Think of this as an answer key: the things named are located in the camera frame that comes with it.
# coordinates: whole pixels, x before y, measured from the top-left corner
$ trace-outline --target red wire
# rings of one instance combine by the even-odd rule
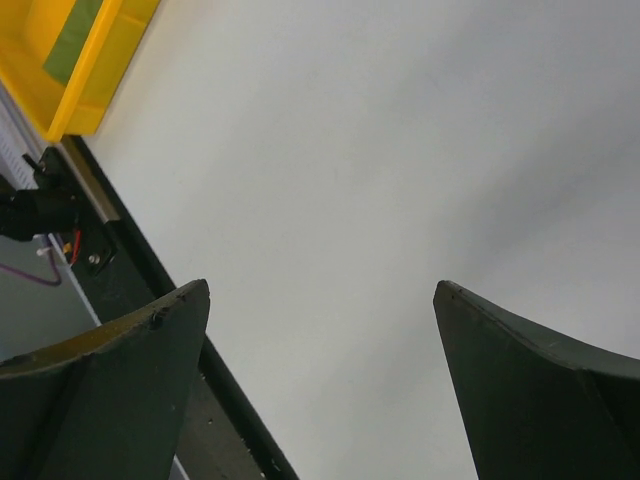
[[[71,266],[74,266],[80,256],[80,242],[82,240],[82,230],[76,230],[76,240],[73,243],[73,255],[71,255]]]

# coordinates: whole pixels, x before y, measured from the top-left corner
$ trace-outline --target black metal frame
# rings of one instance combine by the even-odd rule
[[[192,282],[0,363],[0,478],[168,478],[209,304],[206,282]]]
[[[434,307],[480,480],[640,478],[640,360],[452,282]]]
[[[102,321],[136,310],[175,289],[175,284],[136,225],[81,137],[62,145],[75,164],[91,176],[117,213],[104,223],[116,253],[98,273],[80,262],[74,274]],[[200,355],[200,375],[192,387],[178,447],[191,480],[242,478],[296,480],[284,454],[207,338]]]

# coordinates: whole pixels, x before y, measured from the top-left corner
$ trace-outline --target yellow bin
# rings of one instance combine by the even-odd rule
[[[66,84],[44,68],[76,0],[0,0],[0,81],[42,136],[95,133],[160,0],[103,0]]]

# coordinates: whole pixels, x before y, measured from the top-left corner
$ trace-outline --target white surface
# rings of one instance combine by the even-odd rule
[[[640,355],[639,22],[164,0],[90,145],[302,479],[474,477],[441,278]]]

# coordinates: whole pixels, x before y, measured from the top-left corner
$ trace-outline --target green label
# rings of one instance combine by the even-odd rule
[[[102,1],[76,0],[69,18],[47,57],[44,64],[45,71],[63,85],[69,83],[93,22],[98,16]]]

